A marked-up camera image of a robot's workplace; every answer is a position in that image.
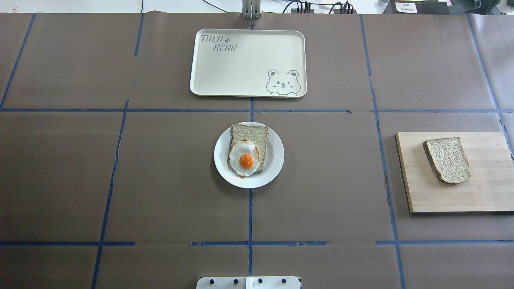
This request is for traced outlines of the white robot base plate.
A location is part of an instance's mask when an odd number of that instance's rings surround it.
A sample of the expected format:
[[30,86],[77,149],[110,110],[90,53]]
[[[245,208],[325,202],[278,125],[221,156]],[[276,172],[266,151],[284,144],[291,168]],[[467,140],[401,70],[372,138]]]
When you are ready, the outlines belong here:
[[202,277],[197,289],[301,289],[296,276]]

